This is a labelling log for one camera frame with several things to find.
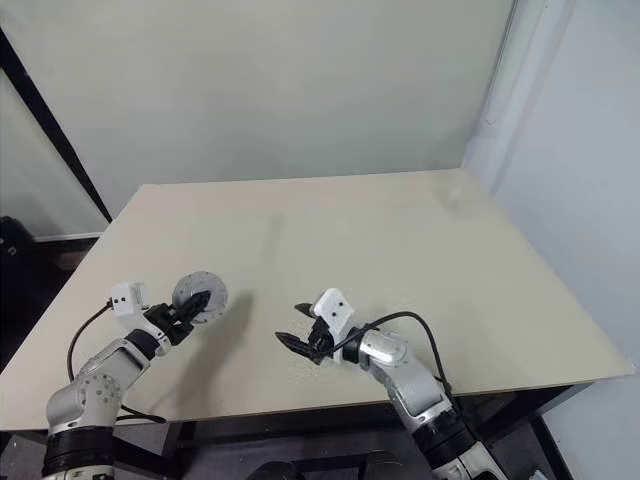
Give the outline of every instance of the black pole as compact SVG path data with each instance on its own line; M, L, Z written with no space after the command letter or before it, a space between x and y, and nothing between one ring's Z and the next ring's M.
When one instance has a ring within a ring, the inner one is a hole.
M40 128L47 135L55 149L58 151L62 159L65 161L71 172L85 189L98 210L104 215L104 218L111 223L112 218L109 210L105 206L93 182L87 175L86 170L82 166L82 162L78 158L76 151L69 143L69 139L64 134L58 121L55 119L46 102L40 95L40 92L34 85L31 77L25 70L22 62L16 55L15 50L9 43L4 32L0 28L0 67L7 74L7 77L13 84L14 88L22 98L33 117L36 119Z

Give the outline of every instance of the dark floor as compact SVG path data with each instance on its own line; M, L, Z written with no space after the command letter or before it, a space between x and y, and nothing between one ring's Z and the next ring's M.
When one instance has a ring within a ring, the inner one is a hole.
M63 270L63 275L66 277L82 260L92 244L93 241L72 242L71 244L58 243L41 245L38 249L40 253L44 254L44 257ZM19 347L32 326L35 325L39 317L36 313L29 312L28 315L22 315L24 318L21 318L23 321L19 325L20 328L6 328L7 318L3 318L2 367ZM473 405L471 410L476 414L490 415L491 412L486 412L486 410L493 408L494 405L496 402L488 404L484 399L481 399ZM167 425L118 426L116 427L116 436L160 453L167 430ZM6 447L0 457L0 476L16 480L40 478L44 456L43 445L20 436L7 434L4 434L3 443L6 443ZM490 445L490 448L503 466L505 473L512 480L528 479L536 468L540 469L550 480L555 480L537 437L529 424ZM432 478L424 458L413 444L411 437L402 428L364 429L340 434L299 435L201 447L183 454L183 456L189 457L190 465L184 478L245 479L253 470L268 461L293 461L359 454L374 450L393 453L405 466L406 476L409 479ZM144 478L123 470L118 470L117 477L121 479ZM307 474L306 478L310 480L354 479L357 478L357 474L355 470L315 472Z

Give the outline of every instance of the black cable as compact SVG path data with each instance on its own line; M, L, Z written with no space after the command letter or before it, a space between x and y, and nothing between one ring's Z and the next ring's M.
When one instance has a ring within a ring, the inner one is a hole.
M76 348L76 343L78 343L78 338L80 338L80 335L82 335L82 332L84 332L89 325L91 325L100 315L102 315L104 312L106 312L112 307L113 307L113 304L111 303L111 299L109 299L109 301L105 304L104 307L102 307L100 310L94 313L89 318L89 320L87 320L82 324L82 326L76 331L75 335L71 339L71 343L69 344L69 348L67 349L67 375L69 376L70 382L73 382L73 379L75 378L75 375L73 373L73 363L71 360L73 357L73 350Z
M422 317L420 315L418 315L417 313L414 313L414 312L396 312L396 313L391 313L389 315L385 315L384 317L381 317L378 320L374 320L371 323L365 324L364 327L362 327L359 330L353 332L351 335L348 335L347 338L345 338L341 342L338 342L338 344L335 345L333 348L330 348L330 349L325 350L323 352L319 352L317 357L318 358L322 358L322 357L325 357L327 355L331 355L334 352L340 350L342 347L344 347L347 343L351 342L352 340L355 340L357 338L360 338L360 337L364 336L364 334L367 333L369 330L373 330L373 329L379 327L380 325L382 325L383 323L386 323L386 322L389 322L391 320L395 320L396 318L401 318L401 317L413 318L414 320L416 320L422 326L424 331L427 333L427 336L429 337L429 343L431 344L431 350L433 351L433 356L434 356L435 361L436 361L436 368L438 369L439 378L438 377L435 377L435 378L442 383L442 388L444 389L444 393L447 395L447 397L449 398L451 403L455 407L457 407L458 410L460 410L460 406L458 405L457 401L454 400L453 394L451 393L451 384L447 380L447 376L444 373L444 367L442 366L442 360L440 359L440 353L438 352L438 347L436 345L436 340L433 337L433 333L431 333L431 329L429 328L429 325L427 325L427 322L425 322L422 319Z
M73 338L71 339L71 343L69 343L69 348L67 350L67 375L69 376L69 381L73 382L73 379L75 378L75 374L73 373L73 350L76 347L76 343L78 343L78 339L80 338L80 335L82 335L82 332L85 331L85 329L91 325L100 315L102 315L104 312L106 312L107 310L113 308L113 303L111 302L111 299L109 299L109 301L107 301L107 303L105 304L104 307L102 307L100 310L98 310L96 313L94 313L89 320L87 320L86 322L84 322L80 328L76 331L76 333L73 335ZM138 410L134 410L131 407L127 407L126 405L122 404L120 406L120 408L122 410L124 410L125 412L129 412L131 415L121 415L119 417L116 418L116 421L120 421L120 420L134 420L134 419L142 419L142 420L150 420L154 423L165 423L166 420L162 417L159 417L158 415L149 415L147 413L143 413L143 412L139 412Z

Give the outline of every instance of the table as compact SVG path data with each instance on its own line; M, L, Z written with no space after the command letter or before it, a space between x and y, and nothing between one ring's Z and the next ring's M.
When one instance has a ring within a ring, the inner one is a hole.
M633 372L463 169L144 185L0 376L0 429L46 426L46 402L67 383L69 340L112 285L145 281L152 303L168 302L197 270L226 282L227 313L154 360L126 397L173 421L386 400L357 366L319 368L274 337L306 338L311 322L293 305L328 287L342 289L362 321L406 309L424 316L458 395ZM388 329L433 368L419 326ZM75 368L126 333L106 314L78 342Z

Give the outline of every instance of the gray round object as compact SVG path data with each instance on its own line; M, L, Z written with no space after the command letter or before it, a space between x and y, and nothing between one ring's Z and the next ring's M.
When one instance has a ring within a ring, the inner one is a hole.
M211 292L211 298L205 309L193 319L193 323L206 323L221 317L227 307L227 286L220 277L210 272L195 272L182 277L173 290L171 301L174 306L179 307L200 292Z

